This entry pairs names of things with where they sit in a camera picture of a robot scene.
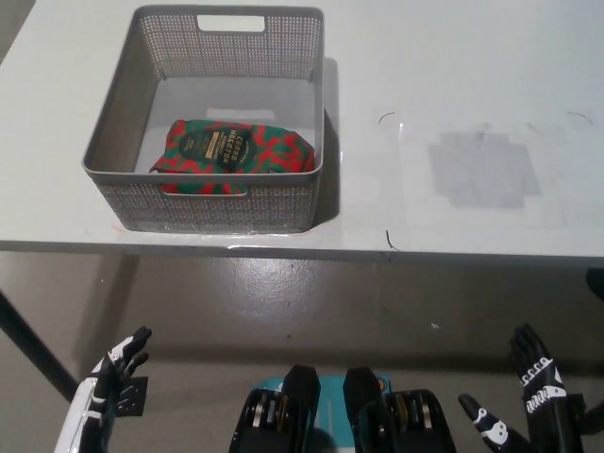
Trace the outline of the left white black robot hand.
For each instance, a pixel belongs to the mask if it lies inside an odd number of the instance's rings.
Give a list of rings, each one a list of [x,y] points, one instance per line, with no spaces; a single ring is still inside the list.
[[[148,378],[135,371],[146,363],[143,351],[152,335],[142,326],[106,352],[81,380],[62,424],[55,453],[107,452],[114,422],[143,415]]]

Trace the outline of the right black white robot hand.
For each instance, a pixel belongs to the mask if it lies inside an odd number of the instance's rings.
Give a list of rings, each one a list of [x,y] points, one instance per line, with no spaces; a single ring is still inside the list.
[[[470,394],[458,401],[493,452],[581,452],[579,422],[558,365],[529,324],[514,330],[510,340],[516,374],[522,387],[528,437],[487,410]]]

